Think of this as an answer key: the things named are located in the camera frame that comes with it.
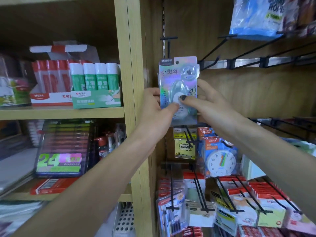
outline hand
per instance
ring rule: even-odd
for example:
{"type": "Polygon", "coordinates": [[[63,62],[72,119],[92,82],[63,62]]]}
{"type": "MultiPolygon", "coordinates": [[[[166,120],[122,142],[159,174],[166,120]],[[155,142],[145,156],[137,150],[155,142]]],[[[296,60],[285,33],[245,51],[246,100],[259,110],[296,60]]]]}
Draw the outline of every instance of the hand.
{"type": "Polygon", "coordinates": [[[200,122],[206,122],[215,132],[227,139],[232,140],[237,125],[248,121],[245,117],[235,111],[230,103],[206,81],[198,79],[197,86],[204,92],[205,96],[198,98],[192,96],[180,96],[180,101],[188,106],[194,107],[200,113],[200,122]]]}
{"type": "Polygon", "coordinates": [[[171,103],[162,110],[159,103],[160,89],[146,88],[140,119],[133,134],[145,136],[146,145],[150,149],[154,149],[157,142],[165,136],[173,115],[179,109],[178,103],[171,103]]]}

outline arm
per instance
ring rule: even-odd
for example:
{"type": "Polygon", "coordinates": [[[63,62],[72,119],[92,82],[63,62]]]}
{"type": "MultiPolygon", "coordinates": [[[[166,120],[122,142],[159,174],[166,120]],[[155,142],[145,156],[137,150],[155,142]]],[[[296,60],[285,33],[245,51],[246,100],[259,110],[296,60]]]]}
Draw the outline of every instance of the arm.
{"type": "Polygon", "coordinates": [[[158,95],[159,88],[146,89],[135,131],[12,236],[94,236],[135,171],[166,134],[179,108],[171,104],[161,110],[158,95]]]}
{"type": "Polygon", "coordinates": [[[205,96],[201,99],[181,96],[181,101],[195,107],[203,122],[235,144],[316,223],[316,157],[240,115],[207,82],[198,80],[198,86],[205,96]]]}

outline dark nail polish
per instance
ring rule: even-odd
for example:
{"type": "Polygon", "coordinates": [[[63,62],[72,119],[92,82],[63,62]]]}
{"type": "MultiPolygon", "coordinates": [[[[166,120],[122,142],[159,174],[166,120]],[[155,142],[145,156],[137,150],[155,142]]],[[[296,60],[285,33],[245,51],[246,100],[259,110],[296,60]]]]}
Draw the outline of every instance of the dark nail polish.
{"type": "Polygon", "coordinates": [[[181,100],[184,100],[186,98],[186,95],[181,95],[180,98],[181,100]]]}

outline white glue stick cap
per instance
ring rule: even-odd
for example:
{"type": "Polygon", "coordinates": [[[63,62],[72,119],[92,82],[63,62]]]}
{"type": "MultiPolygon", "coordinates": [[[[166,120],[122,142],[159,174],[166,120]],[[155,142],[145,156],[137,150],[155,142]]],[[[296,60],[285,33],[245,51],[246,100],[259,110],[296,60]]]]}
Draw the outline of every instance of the white glue stick cap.
{"type": "Polygon", "coordinates": [[[95,63],[95,73],[98,74],[104,74],[106,75],[106,64],[105,63],[95,63]]]}
{"type": "Polygon", "coordinates": [[[108,74],[118,74],[118,65],[116,63],[107,63],[106,71],[108,74]]]}
{"type": "Polygon", "coordinates": [[[95,75],[95,67],[93,63],[84,63],[83,71],[85,74],[95,75]]]}
{"type": "Polygon", "coordinates": [[[83,75],[83,66],[80,63],[69,63],[71,75],[83,75]]]}

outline analog clock face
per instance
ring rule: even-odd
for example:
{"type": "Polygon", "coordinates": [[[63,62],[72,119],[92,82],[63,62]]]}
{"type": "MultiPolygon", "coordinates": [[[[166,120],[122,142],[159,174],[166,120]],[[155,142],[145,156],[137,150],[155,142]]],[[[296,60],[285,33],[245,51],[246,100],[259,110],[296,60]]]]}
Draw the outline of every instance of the analog clock face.
{"type": "Polygon", "coordinates": [[[236,166],[236,159],[231,152],[218,150],[208,156],[206,166],[211,177],[231,175],[236,166]]]}

